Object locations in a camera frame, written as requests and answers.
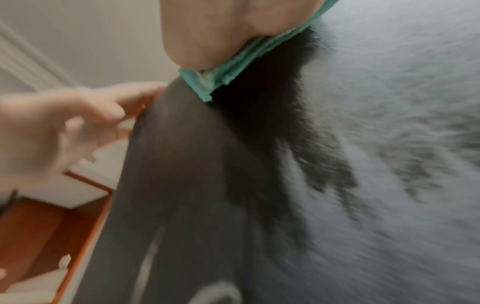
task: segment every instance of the microfiber cloth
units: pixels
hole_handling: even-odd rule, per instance
[[[240,53],[223,65],[203,73],[180,69],[180,76],[200,96],[204,102],[212,101],[212,93],[218,87],[228,85],[245,70],[256,58],[273,50],[281,43],[294,37],[312,25],[328,11],[338,0],[326,0],[322,8],[301,26],[274,37],[261,37],[246,46]]]

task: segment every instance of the teal cloth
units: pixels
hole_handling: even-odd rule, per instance
[[[338,0],[326,0],[322,8],[301,26],[274,37],[258,38],[243,49],[238,55],[223,65],[204,73],[180,69],[179,74],[204,102],[212,101],[212,93],[218,87],[228,85],[245,70],[256,58],[273,50],[281,43],[294,37],[312,25],[321,15],[328,11]]]

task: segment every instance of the fingernail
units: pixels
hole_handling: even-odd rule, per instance
[[[105,113],[111,119],[122,119],[125,116],[125,110],[120,105],[114,103],[105,105]]]

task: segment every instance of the skin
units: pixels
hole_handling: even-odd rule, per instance
[[[160,0],[162,37],[182,68],[209,70],[249,40],[275,36],[308,20],[325,0]]]
[[[0,190],[48,180],[95,150],[129,137],[136,117],[166,88],[127,83],[0,96]]]

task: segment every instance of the green towel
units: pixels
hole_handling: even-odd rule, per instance
[[[238,55],[223,65],[204,73],[180,69],[180,76],[200,96],[204,102],[212,101],[212,93],[222,85],[228,85],[245,70],[256,58],[273,50],[284,41],[302,32],[321,15],[328,11],[338,0],[326,0],[322,8],[301,26],[274,37],[261,37],[245,47]]]

